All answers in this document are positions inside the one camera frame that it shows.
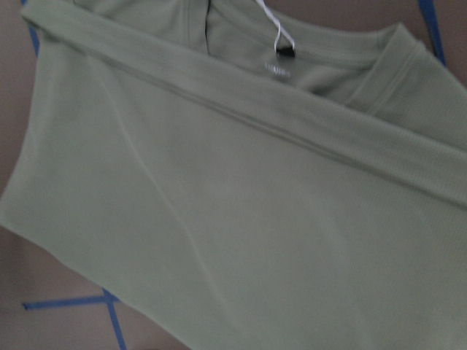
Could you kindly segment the white neck hang tag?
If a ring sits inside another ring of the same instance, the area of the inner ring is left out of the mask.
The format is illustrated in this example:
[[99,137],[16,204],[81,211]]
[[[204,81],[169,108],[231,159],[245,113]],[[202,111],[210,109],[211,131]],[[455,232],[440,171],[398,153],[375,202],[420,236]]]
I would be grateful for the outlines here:
[[255,0],[255,3],[263,10],[265,16],[274,25],[277,34],[274,39],[274,51],[277,55],[294,58],[296,56],[296,41],[285,29],[279,18],[266,5],[264,0]]

